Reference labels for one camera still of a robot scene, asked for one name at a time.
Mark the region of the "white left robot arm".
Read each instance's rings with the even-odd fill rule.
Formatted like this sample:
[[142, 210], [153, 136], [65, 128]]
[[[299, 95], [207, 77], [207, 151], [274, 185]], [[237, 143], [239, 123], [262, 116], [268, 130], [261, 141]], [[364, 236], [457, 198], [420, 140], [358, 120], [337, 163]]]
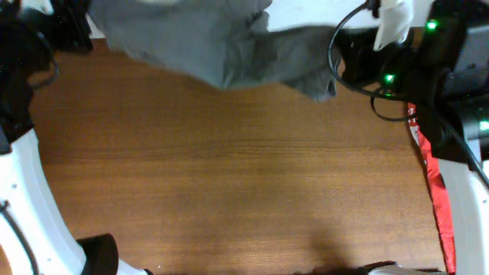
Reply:
[[142, 274], [110, 234], [75, 239], [40, 160], [29, 106], [60, 75], [57, 51], [88, 53], [88, 1], [1, 3], [1, 247], [14, 274]]

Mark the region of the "grey cargo shorts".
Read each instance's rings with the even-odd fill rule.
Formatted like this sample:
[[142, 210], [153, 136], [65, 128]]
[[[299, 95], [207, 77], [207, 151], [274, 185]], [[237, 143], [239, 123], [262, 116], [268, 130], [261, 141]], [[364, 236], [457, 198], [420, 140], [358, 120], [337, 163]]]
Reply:
[[326, 51], [332, 26], [269, 31], [267, 0], [93, 0], [88, 15], [108, 46], [219, 89], [283, 83], [316, 101], [337, 94]]

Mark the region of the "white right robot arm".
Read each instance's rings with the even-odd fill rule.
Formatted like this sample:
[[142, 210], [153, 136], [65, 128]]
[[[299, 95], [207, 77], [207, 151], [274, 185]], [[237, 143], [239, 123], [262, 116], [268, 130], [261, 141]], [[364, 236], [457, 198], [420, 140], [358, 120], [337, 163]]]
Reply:
[[[456, 271], [488, 272], [488, 3], [434, 1], [418, 46], [410, 42], [410, 1], [367, 1], [377, 29], [340, 22], [331, 49], [345, 71], [335, 78], [373, 100], [413, 104], [449, 196]], [[377, 83], [378, 88], [368, 91]]]

